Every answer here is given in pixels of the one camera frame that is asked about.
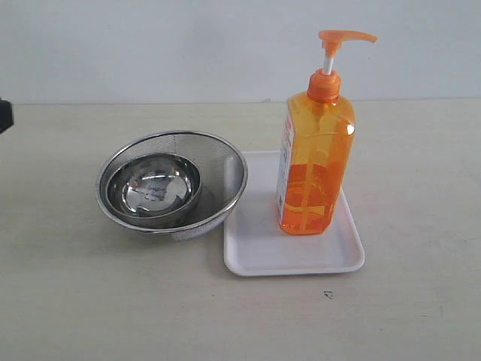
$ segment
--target metal colander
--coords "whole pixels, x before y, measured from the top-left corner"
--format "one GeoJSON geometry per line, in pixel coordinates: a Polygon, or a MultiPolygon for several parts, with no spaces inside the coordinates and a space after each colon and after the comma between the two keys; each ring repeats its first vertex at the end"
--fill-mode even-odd
{"type": "Polygon", "coordinates": [[[222,223],[241,197],[246,184],[246,160],[232,144],[205,132],[170,131],[148,135],[118,150],[102,167],[95,191],[103,212],[118,224],[140,232],[189,239],[203,235],[222,223]],[[118,218],[107,200],[107,189],[113,175],[132,159],[154,153],[184,156],[192,160],[201,172],[204,186],[197,207],[176,228],[133,226],[118,218]]]}

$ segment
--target metal bowl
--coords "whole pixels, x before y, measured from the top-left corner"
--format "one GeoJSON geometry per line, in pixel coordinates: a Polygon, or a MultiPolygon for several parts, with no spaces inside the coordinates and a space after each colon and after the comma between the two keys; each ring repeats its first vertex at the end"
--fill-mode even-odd
{"type": "Polygon", "coordinates": [[[201,190],[201,173],[193,162],[177,154],[153,153],[113,174],[107,201],[118,218],[133,226],[170,228],[183,222],[201,190]]]}
{"type": "Polygon", "coordinates": [[[242,153],[226,140],[205,132],[170,131],[140,138],[118,150],[102,167],[95,193],[103,212],[118,224],[135,231],[194,238],[209,232],[229,215],[247,184],[247,164],[242,153]],[[171,228],[136,226],[118,215],[109,202],[108,184],[115,173],[133,159],[154,153],[172,153],[190,159],[201,174],[198,204],[184,221],[171,228]]]}

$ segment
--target white plastic tray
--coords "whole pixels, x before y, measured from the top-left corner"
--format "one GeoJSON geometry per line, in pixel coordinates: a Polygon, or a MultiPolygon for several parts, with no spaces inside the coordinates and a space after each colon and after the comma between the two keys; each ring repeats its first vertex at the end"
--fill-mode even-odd
{"type": "MultiPolygon", "coordinates": [[[[353,272],[362,267],[364,248],[342,190],[324,233],[287,235],[276,215],[279,152],[247,152],[245,157],[247,187],[224,225],[228,269],[240,276],[273,276],[353,272]]],[[[230,173],[225,173],[226,186],[230,173]]]]}

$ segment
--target pump nozzle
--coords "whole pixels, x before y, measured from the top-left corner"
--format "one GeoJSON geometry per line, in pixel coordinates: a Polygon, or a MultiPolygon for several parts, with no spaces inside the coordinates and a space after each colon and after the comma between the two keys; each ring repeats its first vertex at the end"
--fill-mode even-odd
{"type": "Polygon", "coordinates": [[[334,55],[343,41],[366,40],[374,43],[377,40],[374,35],[350,30],[322,30],[319,32],[319,38],[322,40],[322,48],[325,49],[324,66],[322,67],[322,73],[325,75],[330,75],[334,55]]]}
{"type": "Polygon", "coordinates": [[[322,30],[319,37],[325,49],[324,66],[311,75],[307,96],[316,102],[335,102],[339,97],[340,77],[332,70],[332,63],[340,44],[348,40],[367,40],[374,43],[377,37],[365,32],[347,30],[322,30]]]}

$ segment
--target white table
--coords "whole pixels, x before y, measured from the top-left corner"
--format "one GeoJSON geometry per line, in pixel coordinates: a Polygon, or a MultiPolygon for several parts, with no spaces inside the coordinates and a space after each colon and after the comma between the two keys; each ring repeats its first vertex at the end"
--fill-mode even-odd
{"type": "Polygon", "coordinates": [[[355,109],[344,189],[365,266],[244,279],[223,264],[222,228],[125,232],[95,177],[166,129],[275,150],[284,104],[17,106],[0,135],[0,360],[479,359],[481,100],[355,109]]]}

